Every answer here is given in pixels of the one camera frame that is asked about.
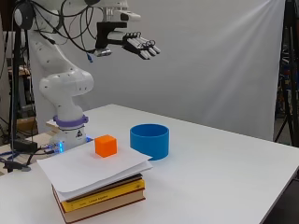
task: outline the blue light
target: blue light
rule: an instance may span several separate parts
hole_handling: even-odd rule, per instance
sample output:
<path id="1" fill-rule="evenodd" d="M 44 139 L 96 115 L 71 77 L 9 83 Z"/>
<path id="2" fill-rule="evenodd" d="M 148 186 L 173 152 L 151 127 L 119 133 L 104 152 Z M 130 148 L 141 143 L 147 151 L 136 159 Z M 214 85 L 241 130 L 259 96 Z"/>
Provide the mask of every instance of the blue light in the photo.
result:
<path id="1" fill-rule="evenodd" d="M 59 143 L 59 151 L 60 151 L 60 153 L 64 152 L 64 145 L 63 145 L 63 143 Z"/>

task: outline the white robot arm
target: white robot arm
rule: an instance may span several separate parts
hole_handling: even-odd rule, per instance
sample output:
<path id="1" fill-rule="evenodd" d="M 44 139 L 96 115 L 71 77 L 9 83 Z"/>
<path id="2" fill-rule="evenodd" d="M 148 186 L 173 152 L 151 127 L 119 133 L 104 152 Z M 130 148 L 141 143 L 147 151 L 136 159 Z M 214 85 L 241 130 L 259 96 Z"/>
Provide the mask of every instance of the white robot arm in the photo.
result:
<path id="1" fill-rule="evenodd" d="M 77 15 L 87 13 L 90 7 L 103 11 L 103 21 L 97 23 L 95 48 L 86 50 L 79 46 L 65 28 L 67 7 L 85 7 Z M 73 103 L 72 97 L 93 89 L 93 77 L 72 64 L 56 45 L 50 33 L 62 35 L 79 49 L 97 57 L 108 56 L 108 45 L 120 45 L 124 49 L 148 60 L 160 53 L 153 40 L 141 37 L 141 33 L 116 31 L 127 28 L 129 21 L 139 21 L 140 16 L 128 10 L 126 0 L 35 0 L 21 1 L 15 8 L 15 21 L 25 30 L 30 30 L 31 49 L 43 67 L 47 77 L 40 81 L 39 89 L 56 108 L 54 117 L 60 132 L 51 140 L 60 146 L 60 151 L 86 143 L 84 124 L 88 122 L 82 109 Z"/>

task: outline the blue cup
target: blue cup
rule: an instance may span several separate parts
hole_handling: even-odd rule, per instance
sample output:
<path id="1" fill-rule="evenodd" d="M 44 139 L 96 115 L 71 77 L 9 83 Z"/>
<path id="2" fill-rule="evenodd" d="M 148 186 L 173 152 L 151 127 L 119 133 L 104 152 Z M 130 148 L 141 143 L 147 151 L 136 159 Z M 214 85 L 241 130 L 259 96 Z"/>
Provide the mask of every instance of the blue cup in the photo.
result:
<path id="1" fill-rule="evenodd" d="M 169 130 L 159 124 L 141 124 L 130 131 L 131 148 L 158 161 L 168 156 Z"/>

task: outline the book stack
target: book stack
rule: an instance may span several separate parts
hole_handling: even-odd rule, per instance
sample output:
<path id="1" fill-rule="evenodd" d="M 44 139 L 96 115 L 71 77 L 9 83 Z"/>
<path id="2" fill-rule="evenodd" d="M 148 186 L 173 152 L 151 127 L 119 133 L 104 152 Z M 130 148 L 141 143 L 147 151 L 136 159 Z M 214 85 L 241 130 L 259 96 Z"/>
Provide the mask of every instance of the book stack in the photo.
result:
<path id="1" fill-rule="evenodd" d="M 139 174 L 62 203 L 60 203 L 54 188 L 53 193 L 65 223 L 74 223 L 132 203 L 141 202 L 145 200 L 144 189 L 145 181 Z"/>
<path id="2" fill-rule="evenodd" d="M 74 223 L 145 200 L 141 173 L 152 168 L 149 159 L 122 145 L 116 155 L 101 158 L 91 142 L 37 162 L 65 223 Z"/>

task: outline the white table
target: white table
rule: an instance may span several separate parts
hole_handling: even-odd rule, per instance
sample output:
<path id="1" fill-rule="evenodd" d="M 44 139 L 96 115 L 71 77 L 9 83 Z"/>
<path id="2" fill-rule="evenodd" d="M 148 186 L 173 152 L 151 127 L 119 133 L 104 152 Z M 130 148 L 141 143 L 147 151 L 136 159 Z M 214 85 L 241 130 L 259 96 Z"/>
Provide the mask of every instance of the white table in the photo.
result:
<path id="1" fill-rule="evenodd" d="M 299 150 L 177 119 L 108 105 L 86 112 L 91 137 L 111 134 L 129 145 L 140 123 L 170 129 L 170 155 L 144 173 L 147 200 L 84 220 L 111 224 L 258 224 L 290 182 Z M 63 224 L 49 180 L 37 164 L 30 173 L 0 177 L 0 220 Z"/>

